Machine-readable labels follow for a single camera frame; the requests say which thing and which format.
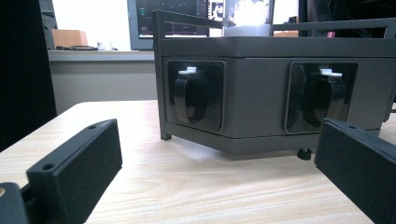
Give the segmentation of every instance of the white plastic part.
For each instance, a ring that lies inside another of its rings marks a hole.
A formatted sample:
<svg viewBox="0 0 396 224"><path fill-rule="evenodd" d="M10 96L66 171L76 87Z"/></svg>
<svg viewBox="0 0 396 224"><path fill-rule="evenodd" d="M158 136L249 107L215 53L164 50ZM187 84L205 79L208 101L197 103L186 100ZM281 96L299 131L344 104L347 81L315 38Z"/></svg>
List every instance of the white plastic part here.
<svg viewBox="0 0 396 224"><path fill-rule="evenodd" d="M181 75L194 74L197 72L197 67L187 67L184 71L178 71Z"/></svg>
<svg viewBox="0 0 396 224"><path fill-rule="evenodd" d="M342 73L334 73L331 68L320 68L320 74L326 77L342 77Z"/></svg>

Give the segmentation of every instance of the dark gray housing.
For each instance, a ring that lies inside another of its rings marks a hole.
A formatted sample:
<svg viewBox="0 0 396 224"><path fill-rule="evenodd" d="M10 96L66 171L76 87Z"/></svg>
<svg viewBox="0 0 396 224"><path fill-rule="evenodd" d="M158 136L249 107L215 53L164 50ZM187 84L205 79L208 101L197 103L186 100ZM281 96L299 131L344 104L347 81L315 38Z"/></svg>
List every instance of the dark gray housing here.
<svg viewBox="0 0 396 224"><path fill-rule="evenodd" d="M396 90L395 19L274 26L388 27L381 39L165 39L166 22L217 28L221 23L163 11L154 11L153 19L163 140L175 135L242 155L316 147L322 118L375 134L389 118Z"/></svg>

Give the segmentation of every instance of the wooden table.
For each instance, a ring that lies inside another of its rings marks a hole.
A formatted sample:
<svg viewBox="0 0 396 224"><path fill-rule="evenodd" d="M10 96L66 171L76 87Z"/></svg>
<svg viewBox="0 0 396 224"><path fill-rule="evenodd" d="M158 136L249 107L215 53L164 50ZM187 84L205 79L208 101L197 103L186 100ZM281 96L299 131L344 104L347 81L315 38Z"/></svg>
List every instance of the wooden table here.
<svg viewBox="0 0 396 224"><path fill-rule="evenodd" d="M313 161L295 152L231 157L160 139L156 101L75 105L0 153L0 182L25 171L83 128L119 122L123 167L88 223L371 223ZM380 136L396 144L396 117Z"/></svg>

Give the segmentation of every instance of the monitor screen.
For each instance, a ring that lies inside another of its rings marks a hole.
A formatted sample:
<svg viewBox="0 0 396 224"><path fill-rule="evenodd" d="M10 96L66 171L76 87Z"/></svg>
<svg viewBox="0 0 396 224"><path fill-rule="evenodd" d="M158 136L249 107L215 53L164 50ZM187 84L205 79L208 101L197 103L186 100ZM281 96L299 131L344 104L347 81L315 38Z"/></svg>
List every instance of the monitor screen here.
<svg viewBox="0 0 396 224"><path fill-rule="evenodd" d="M208 0L130 0L132 49L152 49L151 11L160 9L201 18L208 17ZM184 24L166 23L165 35L170 38L206 37L208 29Z"/></svg>

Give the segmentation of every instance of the white wall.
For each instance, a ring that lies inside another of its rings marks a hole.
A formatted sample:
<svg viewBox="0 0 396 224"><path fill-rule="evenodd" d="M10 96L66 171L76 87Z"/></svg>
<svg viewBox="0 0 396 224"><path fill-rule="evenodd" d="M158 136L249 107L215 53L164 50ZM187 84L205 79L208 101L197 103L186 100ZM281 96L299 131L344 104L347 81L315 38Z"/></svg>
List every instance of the white wall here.
<svg viewBox="0 0 396 224"><path fill-rule="evenodd" d="M293 16L298 16L298 0L275 0L274 24L282 24Z"/></svg>
<svg viewBox="0 0 396 224"><path fill-rule="evenodd" d="M88 44L130 50L127 0L52 0L58 29L82 30Z"/></svg>

